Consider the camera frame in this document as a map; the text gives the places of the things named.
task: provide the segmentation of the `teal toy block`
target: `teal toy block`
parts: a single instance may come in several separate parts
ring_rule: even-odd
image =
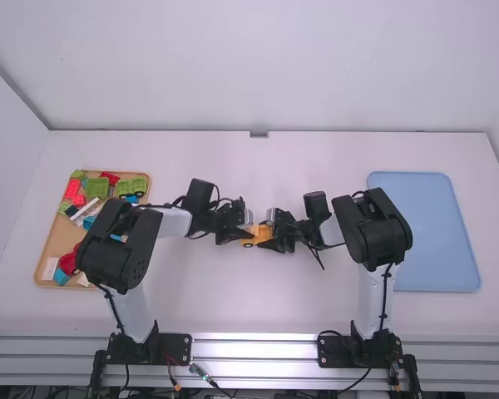
[[[109,195],[109,179],[106,177],[89,179],[86,183],[85,195],[91,199],[97,197],[103,201]]]
[[[70,276],[67,276],[61,268],[57,268],[56,272],[53,274],[53,281],[55,281],[57,285],[62,286],[70,281]]]
[[[120,235],[111,234],[109,237],[111,237],[112,239],[115,239],[116,241],[121,241],[122,243],[124,242],[124,240],[122,239],[122,237]]]
[[[138,204],[139,199],[136,198],[136,195],[130,195],[129,197],[126,197],[126,202],[131,202],[132,204]]]
[[[94,219],[96,219],[96,216],[87,216],[83,220],[83,228],[85,230],[89,230],[92,227],[92,224],[94,223]]]

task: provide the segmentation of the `green toy car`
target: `green toy car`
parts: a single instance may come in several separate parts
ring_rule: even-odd
[[[131,193],[138,198],[143,197],[148,190],[148,183],[144,177],[136,177],[131,181]]]
[[[131,193],[131,180],[128,179],[120,179],[116,182],[115,185],[115,195],[120,199],[126,199],[128,195],[132,195]]]

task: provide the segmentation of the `green toy block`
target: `green toy block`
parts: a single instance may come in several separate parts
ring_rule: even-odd
[[[109,179],[106,177],[96,177],[86,181],[85,195],[89,198],[98,197],[104,200],[109,195]]]
[[[148,183],[144,177],[136,177],[131,181],[131,193],[137,197],[143,197],[148,190]]]
[[[71,179],[79,179],[79,180],[83,180],[83,179],[86,179],[86,176],[85,176],[85,173],[83,172],[83,170],[76,169],[76,170],[74,170],[74,171],[70,174],[70,178],[71,178]]]
[[[121,199],[125,199],[128,195],[131,195],[131,180],[118,180],[115,185],[115,195]]]
[[[59,205],[59,208],[57,208],[57,212],[59,212],[60,214],[64,214],[65,216],[67,216],[67,214],[65,213],[65,211],[68,208],[70,208],[70,204],[67,204],[66,202],[61,202],[61,204]]]

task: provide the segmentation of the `red toy block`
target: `red toy block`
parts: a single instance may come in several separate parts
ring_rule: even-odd
[[[113,175],[112,173],[109,172],[101,172],[100,177],[106,177],[107,179],[109,179],[109,185],[111,187],[114,187],[118,182],[118,180],[120,180],[120,177],[118,177],[117,175]]]
[[[76,270],[76,253],[64,254],[59,258],[57,265],[61,268],[64,274],[72,276]]]
[[[76,195],[72,200],[72,204],[77,206],[78,208],[86,205],[85,195]]]
[[[68,182],[67,190],[65,191],[65,198],[72,200],[77,192],[80,190],[82,183],[77,179],[70,179]]]

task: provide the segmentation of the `metal rail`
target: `metal rail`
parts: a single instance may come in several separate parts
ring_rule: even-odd
[[[362,369],[321,369],[311,334],[195,333],[194,362],[224,388],[342,389]],[[88,384],[94,352],[107,337],[0,337],[0,385]],[[425,391],[499,392],[499,341],[403,340],[417,357]],[[174,367],[183,387],[208,387],[185,367]],[[130,386],[171,387],[166,367],[130,366]],[[107,366],[103,384],[120,386],[122,366]],[[387,390],[387,374],[372,370],[358,389]]]

